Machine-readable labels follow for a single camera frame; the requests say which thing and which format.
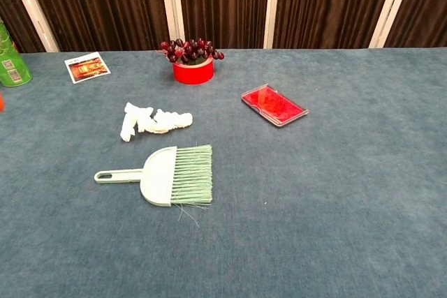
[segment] crumpled white cloth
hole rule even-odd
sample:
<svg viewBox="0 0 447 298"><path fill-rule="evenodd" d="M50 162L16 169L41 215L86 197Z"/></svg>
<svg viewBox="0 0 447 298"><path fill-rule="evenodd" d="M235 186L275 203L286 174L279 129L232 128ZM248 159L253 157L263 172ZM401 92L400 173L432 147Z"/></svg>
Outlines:
<svg viewBox="0 0 447 298"><path fill-rule="evenodd" d="M163 112L158 109L154 118L151 118L154 109L152 107L140 108L131 103L127 103L124 108L123 126L121 129L121 139L129 142L132 135L135 135L135 123L138 125L138 132L145 131L155 134L163 134L176 128L184 128L193 123L191 113L178 114L177 112Z"/></svg>

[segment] red plastic case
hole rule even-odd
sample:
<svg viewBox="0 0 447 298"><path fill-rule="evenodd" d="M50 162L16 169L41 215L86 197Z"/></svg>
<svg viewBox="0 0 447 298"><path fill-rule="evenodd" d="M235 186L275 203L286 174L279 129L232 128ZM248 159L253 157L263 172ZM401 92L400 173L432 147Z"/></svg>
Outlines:
<svg viewBox="0 0 447 298"><path fill-rule="evenodd" d="M277 127L305 116L309 110L295 104L269 84L242 94L242 100Z"/></svg>

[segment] broom handle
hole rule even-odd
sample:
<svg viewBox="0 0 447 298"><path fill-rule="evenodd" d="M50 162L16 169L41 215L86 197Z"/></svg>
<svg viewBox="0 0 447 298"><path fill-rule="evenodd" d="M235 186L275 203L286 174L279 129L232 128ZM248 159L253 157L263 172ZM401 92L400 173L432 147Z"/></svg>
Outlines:
<svg viewBox="0 0 447 298"><path fill-rule="evenodd" d="M142 177L142 169L128 170L108 170L99 171L95 174L95 182L105 183L135 183L140 181Z"/></svg>

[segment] grape cluster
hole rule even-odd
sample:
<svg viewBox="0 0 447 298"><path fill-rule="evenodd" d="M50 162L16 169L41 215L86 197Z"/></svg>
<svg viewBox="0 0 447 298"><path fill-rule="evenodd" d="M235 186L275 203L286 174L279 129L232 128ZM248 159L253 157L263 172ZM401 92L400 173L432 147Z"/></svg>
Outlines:
<svg viewBox="0 0 447 298"><path fill-rule="evenodd" d="M225 57L223 52L218 52L214 48L211 41L206 41L202 38L185 42L181 38L178 38L176 41L163 41L161 49L171 63L195 64L200 57L204 59L208 59L208 57L224 59Z"/></svg>

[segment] orange object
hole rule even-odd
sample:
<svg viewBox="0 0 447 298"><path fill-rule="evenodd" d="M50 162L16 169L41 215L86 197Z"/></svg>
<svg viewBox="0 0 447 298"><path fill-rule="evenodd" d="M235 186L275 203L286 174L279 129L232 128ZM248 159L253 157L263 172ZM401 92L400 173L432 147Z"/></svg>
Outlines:
<svg viewBox="0 0 447 298"><path fill-rule="evenodd" d="M0 92L0 112L3 112L4 109L5 109L5 102L3 100L3 96L1 95L1 92Z"/></svg>
<svg viewBox="0 0 447 298"><path fill-rule="evenodd" d="M183 84L202 84L212 78L213 58L210 57L201 64L188 66L174 63L174 78Z"/></svg>

